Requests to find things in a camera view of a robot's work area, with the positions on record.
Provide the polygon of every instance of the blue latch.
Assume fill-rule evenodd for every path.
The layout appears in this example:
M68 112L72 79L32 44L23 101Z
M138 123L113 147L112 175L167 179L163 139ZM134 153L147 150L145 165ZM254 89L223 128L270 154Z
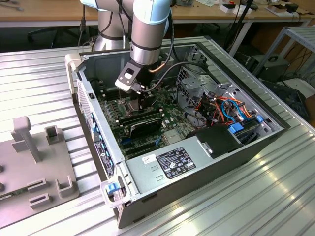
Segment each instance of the blue latch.
M262 123L263 122L263 117L261 116L256 116L256 120L259 122L259 123Z
M92 132L96 132L96 123L95 122L92 124Z
M108 194L112 194L113 192L116 192L118 190L120 190L120 184L117 182L106 185L106 191Z
M229 130L234 134L240 130L244 129L244 127L240 123L235 123L230 125Z

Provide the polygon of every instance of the aluminum table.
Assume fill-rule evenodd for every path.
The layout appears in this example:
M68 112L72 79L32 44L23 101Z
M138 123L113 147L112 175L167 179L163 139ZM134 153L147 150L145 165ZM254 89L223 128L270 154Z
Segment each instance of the aluminum table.
M145 219L118 229L72 105L64 56L89 47L0 54L0 141L12 119L29 116L32 132L64 130L81 195L8 226L0 235L311 235L315 234L315 130L214 41L203 43L291 126L246 165ZM210 66L220 80L222 72Z

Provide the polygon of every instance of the power supply label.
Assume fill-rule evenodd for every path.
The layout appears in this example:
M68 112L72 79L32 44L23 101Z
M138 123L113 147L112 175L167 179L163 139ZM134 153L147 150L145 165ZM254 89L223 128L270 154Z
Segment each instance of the power supply label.
M183 147L157 156L156 159L169 179L196 168L191 157Z

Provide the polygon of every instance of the expansion slot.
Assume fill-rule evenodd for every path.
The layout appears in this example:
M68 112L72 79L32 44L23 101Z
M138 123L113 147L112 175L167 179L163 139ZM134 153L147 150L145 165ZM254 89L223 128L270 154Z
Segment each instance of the expansion slot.
M155 111L145 112L142 114L134 115L132 117L119 118L118 122L120 126L130 125L135 122L143 121L144 119L149 119L155 117L157 114L161 114L163 110L157 109Z

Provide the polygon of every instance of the motherboard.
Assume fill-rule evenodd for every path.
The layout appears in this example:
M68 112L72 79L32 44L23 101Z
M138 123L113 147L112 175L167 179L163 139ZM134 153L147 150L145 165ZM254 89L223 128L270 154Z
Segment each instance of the motherboard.
M121 91L114 100L98 98L116 141L126 159L185 139L198 126L192 124L178 108L173 88L160 88L146 98L146 108L139 100L125 97Z

